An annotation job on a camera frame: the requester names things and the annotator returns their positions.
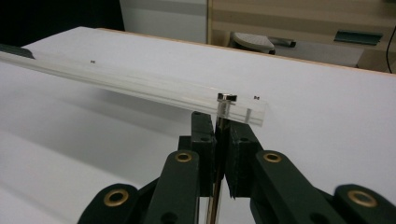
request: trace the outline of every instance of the small metal block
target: small metal block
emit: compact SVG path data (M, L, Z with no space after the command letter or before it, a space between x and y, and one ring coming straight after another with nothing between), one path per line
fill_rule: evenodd
M232 95L232 94L228 94L228 93L221 93L221 92L219 92L219 94L218 94L218 100L219 100L219 101L232 101L232 102L236 102L236 97L237 97L237 95Z

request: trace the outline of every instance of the white tabletop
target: white tabletop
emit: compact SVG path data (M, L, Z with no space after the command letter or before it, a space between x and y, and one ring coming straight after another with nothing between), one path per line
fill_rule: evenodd
M264 148L319 189L355 183L396 203L396 77L88 28L27 48L260 96ZM146 185L190 114L0 63L0 223L76 223L100 189ZM219 223L253 222L248 200L223 194Z

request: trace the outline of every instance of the wire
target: wire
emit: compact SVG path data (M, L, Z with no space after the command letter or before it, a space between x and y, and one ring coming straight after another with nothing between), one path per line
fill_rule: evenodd
M387 47L387 65L388 65L389 72L391 74L392 74L392 70L390 69L390 64L389 64L389 47L390 47L390 42L392 42L393 36L395 35L395 31L396 31L396 25L395 25L395 28L393 29L393 33L392 33L392 36L390 37L388 47Z

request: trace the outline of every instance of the metal rod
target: metal rod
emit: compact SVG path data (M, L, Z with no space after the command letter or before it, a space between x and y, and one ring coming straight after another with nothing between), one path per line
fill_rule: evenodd
M224 177L224 164L225 157L227 153L226 144L226 132L229 120L228 117L230 111L230 105L232 102L236 101L236 95L219 93L218 95L218 117L216 120L216 138L218 141L216 147L216 179L213 187L213 196L209 197L207 214L206 214L206 224L217 224L219 221L219 204L221 199L221 182Z

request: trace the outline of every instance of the transparent plastic strip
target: transparent plastic strip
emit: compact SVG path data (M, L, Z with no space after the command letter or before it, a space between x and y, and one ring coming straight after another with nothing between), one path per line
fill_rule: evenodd
M216 115L262 126L266 103L238 96L229 110L219 112L218 93L226 90L196 85L179 79L155 76L142 71L117 68L94 61L82 63L70 58L33 52L35 59L0 52L0 61L38 72L90 83L99 88L116 91L146 100L173 105L192 111Z

